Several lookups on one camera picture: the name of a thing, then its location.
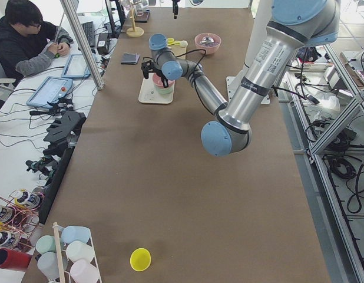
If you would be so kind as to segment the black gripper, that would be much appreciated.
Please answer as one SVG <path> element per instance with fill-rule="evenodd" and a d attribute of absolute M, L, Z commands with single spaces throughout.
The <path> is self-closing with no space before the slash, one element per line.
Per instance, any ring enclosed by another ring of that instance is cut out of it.
<path fill-rule="evenodd" d="M 173 18 L 177 19 L 178 16 L 178 3 L 180 2 L 180 0 L 172 0 L 172 11 L 173 11 Z"/>
<path fill-rule="evenodd" d="M 150 73 L 156 73 L 161 77 L 163 87 L 168 87 L 168 79 L 165 77 L 162 70 L 156 66 L 155 62 L 152 59 L 142 61 L 141 70 L 145 79 L 149 79 Z"/>

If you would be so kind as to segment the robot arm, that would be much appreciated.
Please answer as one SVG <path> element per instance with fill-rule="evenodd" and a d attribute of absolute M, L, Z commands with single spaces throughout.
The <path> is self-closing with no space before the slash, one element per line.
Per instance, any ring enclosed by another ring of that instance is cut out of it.
<path fill-rule="evenodd" d="M 154 34 L 148 41 L 151 58 L 141 65 L 144 78 L 155 73 L 164 87 L 181 77 L 189 81 L 203 106 L 216 118 L 201 131 L 202 145 L 213 156 L 239 152 L 250 144 L 251 117 L 296 50 L 337 39 L 340 1 L 271 1 L 266 10 L 270 13 L 263 25 L 267 35 L 230 101 L 215 88 L 199 63 L 174 55 L 165 35 Z"/>

